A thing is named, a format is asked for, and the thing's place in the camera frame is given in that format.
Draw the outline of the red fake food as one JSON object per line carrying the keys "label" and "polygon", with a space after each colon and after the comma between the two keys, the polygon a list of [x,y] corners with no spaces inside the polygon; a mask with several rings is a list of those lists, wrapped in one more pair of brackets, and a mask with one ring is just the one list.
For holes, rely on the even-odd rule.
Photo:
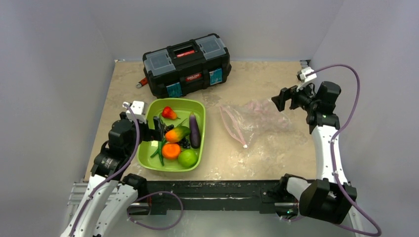
{"label": "red fake food", "polygon": [[177,120],[179,119],[177,113],[169,106],[163,108],[161,116],[165,119]]}

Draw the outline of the orange green fake mango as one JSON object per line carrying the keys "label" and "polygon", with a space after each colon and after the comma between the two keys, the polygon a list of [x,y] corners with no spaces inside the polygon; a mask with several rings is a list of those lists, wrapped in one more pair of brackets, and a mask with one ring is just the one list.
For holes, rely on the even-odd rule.
{"label": "orange green fake mango", "polygon": [[165,134],[165,139],[169,143],[177,143],[191,133],[190,128],[186,126],[178,126]]}

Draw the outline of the green plastic tray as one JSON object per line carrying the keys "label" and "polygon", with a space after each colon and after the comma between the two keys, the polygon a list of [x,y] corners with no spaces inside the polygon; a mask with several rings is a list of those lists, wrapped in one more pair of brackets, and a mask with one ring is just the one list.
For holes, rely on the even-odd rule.
{"label": "green plastic tray", "polygon": [[158,142],[145,142],[143,141],[137,151],[137,159],[141,166],[148,168],[150,170],[161,171],[161,172],[187,172],[195,169],[201,162],[204,140],[205,140],[205,130],[206,130],[206,109],[205,106],[195,100],[182,99],[182,98],[165,98],[154,100],[147,109],[146,118],[149,120],[149,127],[154,128],[152,122],[153,117],[157,117],[161,114],[163,109],[169,106],[174,112],[180,117],[178,120],[171,120],[168,118],[162,118],[162,122],[165,125],[174,125],[179,124],[186,127],[189,126],[189,115],[194,113],[196,116],[197,124],[199,131],[201,133],[201,145],[199,148],[192,149],[197,155],[197,160],[192,166],[183,167],[179,162],[175,160],[163,159],[164,165],[161,164],[161,159],[156,152],[158,148]]}

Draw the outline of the orange fake fruit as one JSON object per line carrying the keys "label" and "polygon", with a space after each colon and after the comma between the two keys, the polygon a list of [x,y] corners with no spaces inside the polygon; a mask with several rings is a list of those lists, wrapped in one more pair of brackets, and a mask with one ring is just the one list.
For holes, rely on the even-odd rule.
{"label": "orange fake fruit", "polygon": [[178,159],[181,153],[181,147],[177,143],[166,143],[162,147],[162,155],[168,160]]}

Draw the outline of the black fake grapes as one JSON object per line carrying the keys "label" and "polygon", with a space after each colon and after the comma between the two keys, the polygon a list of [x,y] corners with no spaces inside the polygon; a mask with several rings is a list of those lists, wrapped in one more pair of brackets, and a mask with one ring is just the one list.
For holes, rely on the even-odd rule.
{"label": "black fake grapes", "polygon": [[[166,128],[166,132],[165,132],[165,134],[166,134],[168,131],[170,131],[170,130],[172,130],[173,128],[178,127],[178,126],[169,125],[169,126]],[[181,147],[183,147],[183,148],[187,148],[187,147],[188,147],[187,138],[186,138],[186,137],[185,137],[185,138],[183,138],[181,141],[177,142],[177,144],[179,144],[179,145],[180,145]]]}

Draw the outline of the purple fake eggplant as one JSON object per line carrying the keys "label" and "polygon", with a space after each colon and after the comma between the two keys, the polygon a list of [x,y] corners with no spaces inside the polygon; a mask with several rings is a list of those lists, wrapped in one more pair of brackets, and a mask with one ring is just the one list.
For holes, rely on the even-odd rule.
{"label": "purple fake eggplant", "polygon": [[191,130],[191,133],[189,135],[191,147],[194,149],[198,149],[201,145],[201,133],[197,123],[197,118],[193,112],[191,112],[189,116],[189,128]]}

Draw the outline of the clear zip top bag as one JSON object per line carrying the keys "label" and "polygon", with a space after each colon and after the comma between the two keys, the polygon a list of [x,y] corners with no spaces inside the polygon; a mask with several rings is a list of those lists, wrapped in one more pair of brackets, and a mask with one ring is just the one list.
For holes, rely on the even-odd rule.
{"label": "clear zip top bag", "polygon": [[282,132],[291,128],[287,115],[277,110],[271,99],[250,100],[246,104],[219,106],[224,127],[243,148],[248,148],[265,132]]}

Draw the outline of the green fake apple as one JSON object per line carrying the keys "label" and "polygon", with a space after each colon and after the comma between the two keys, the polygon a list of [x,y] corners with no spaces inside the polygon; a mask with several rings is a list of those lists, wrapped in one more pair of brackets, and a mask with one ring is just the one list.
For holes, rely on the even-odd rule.
{"label": "green fake apple", "polygon": [[190,168],[198,162],[199,157],[193,150],[186,149],[179,154],[177,160],[182,167]]}

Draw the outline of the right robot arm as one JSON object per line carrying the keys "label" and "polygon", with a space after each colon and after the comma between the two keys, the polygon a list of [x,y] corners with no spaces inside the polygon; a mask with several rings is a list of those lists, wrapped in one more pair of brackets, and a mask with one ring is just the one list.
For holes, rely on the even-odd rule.
{"label": "right robot arm", "polygon": [[285,174],[277,188],[280,199],[293,197],[299,202],[302,216],[341,224],[357,198],[357,190],[349,185],[340,161],[338,135],[339,118],[334,114],[335,103],[341,93],[339,85],[324,81],[318,90],[312,83],[298,89],[282,88],[272,101],[281,112],[286,101],[290,109],[302,108],[307,113],[306,123],[312,136],[316,153],[316,178],[308,180]]}

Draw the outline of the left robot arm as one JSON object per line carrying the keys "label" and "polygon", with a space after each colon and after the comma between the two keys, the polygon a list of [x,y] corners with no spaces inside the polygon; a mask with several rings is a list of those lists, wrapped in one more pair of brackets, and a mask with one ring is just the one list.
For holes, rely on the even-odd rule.
{"label": "left robot arm", "polygon": [[147,181],[138,175],[123,176],[142,141],[161,141],[164,125],[153,118],[154,128],[133,121],[122,112],[112,124],[91,169],[82,201],[63,237],[105,237],[135,201],[147,197]]}

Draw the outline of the black plastic toolbox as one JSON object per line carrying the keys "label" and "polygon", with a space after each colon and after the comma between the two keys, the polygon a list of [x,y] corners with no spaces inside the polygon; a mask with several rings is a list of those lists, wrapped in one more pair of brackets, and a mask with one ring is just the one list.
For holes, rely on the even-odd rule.
{"label": "black plastic toolbox", "polygon": [[142,60],[151,93],[158,99],[225,83],[232,69],[229,51],[215,33],[144,53]]}

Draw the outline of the red handled tool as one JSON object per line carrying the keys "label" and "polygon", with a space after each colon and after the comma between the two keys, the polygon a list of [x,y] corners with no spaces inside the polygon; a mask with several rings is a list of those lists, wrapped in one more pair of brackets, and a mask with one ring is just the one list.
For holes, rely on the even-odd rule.
{"label": "red handled tool", "polygon": [[147,78],[143,78],[142,80],[140,80],[137,84],[136,84],[136,88],[141,88],[145,85],[148,84],[148,80]]}

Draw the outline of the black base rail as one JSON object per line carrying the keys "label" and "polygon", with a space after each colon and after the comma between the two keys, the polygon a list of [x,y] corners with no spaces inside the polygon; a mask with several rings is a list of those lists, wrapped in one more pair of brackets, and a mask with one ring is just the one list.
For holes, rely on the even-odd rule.
{"label": "black base rail", "polygon": [[134,192],[134,215],[165,215],[169,210],[257,211],[293,218],[298,202],[279,190],[278,180],[145,181]]}

